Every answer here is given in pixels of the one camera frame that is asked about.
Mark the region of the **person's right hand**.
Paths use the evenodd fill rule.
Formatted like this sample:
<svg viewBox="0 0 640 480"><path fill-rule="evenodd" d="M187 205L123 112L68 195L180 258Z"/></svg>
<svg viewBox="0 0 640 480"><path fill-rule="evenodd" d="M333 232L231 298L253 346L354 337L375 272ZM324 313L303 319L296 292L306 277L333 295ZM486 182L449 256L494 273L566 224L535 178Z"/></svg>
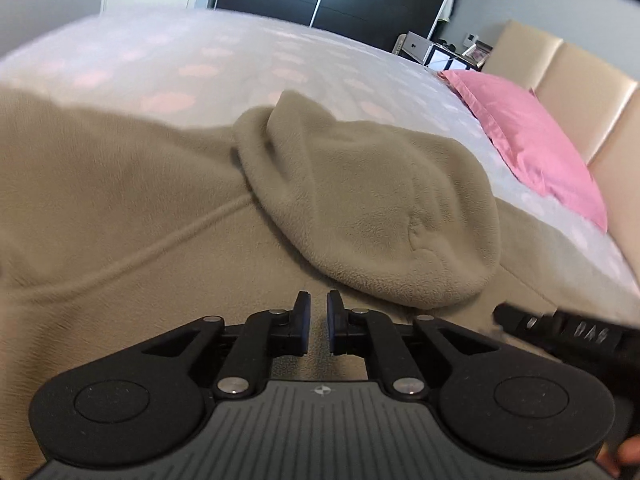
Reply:
<svg viewBox="0 0 640 480"><path fill-rule="evenodd" d="M640 462L640 436L621 443L615 450L607 445L600 449L598 464L614 478L620 478L625 467L638 466Z"/></svg>

